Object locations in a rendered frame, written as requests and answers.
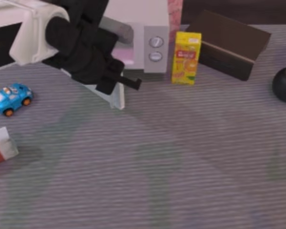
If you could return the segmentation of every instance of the dark brown box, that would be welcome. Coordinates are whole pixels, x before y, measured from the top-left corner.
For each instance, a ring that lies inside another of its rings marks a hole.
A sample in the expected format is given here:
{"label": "dark brown box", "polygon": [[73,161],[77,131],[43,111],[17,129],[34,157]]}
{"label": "dark brown box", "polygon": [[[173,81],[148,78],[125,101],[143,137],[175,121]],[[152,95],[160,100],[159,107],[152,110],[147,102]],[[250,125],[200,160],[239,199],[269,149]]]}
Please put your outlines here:
{"label": "dark brown box", "polygon": [[268,32],[206,10],[186,31],[202,33],[199,63],[242,81],[249,79],[271,36]]}

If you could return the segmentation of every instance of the toy microwave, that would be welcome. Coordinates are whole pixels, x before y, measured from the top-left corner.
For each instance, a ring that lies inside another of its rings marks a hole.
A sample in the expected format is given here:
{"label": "toy microwave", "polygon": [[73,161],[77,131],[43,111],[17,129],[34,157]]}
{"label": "toy microwave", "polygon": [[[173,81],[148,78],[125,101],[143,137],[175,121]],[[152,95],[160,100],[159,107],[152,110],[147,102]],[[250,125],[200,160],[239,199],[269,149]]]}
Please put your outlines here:
{"label": "toy microwave", "polygon": [[121,31],[126,27],[115,31],[128,33],[128,38],[117,42],[112,53],[126,69],[166,72],[170,32],[167,0],[111,0],[104,17],[131,27],[132,31]]}

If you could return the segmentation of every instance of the yellow box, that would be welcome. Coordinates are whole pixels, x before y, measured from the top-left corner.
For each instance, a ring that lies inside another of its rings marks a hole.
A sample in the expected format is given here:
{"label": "yellow box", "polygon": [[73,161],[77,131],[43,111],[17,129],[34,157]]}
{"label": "yellow box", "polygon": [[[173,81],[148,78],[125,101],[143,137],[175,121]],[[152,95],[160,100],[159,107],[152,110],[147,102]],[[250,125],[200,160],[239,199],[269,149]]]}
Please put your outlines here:
{"label": "yellow box", "polygon": [[172,72],[172,83],[194,85],[201,47],[201,33],[178,32]]}

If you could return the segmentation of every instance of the toy car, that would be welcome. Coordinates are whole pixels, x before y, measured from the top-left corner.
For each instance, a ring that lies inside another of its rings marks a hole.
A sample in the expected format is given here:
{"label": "toy car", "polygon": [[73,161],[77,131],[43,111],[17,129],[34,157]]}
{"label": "toy car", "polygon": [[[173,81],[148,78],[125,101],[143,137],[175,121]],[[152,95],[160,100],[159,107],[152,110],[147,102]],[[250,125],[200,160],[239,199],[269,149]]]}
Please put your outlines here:
{"label": "toy car", "polygon": [[20,107],[30,105],[32,99],[32,90],[23,84],[4,87],[0,91],[0,114],[10,117]]}

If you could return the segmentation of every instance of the pink cloth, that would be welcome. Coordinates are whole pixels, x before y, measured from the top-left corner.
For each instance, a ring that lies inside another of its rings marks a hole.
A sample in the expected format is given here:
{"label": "pink cloth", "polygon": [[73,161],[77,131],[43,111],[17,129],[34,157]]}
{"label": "pink cloth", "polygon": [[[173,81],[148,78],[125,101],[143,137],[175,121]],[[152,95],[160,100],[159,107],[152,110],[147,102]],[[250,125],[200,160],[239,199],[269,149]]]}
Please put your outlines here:
{"label": "pink cloth", "polygon": [[168,0],[168,10],[170,15],[170,42],[175,40],[176,32],[181,24],[183,0]]}

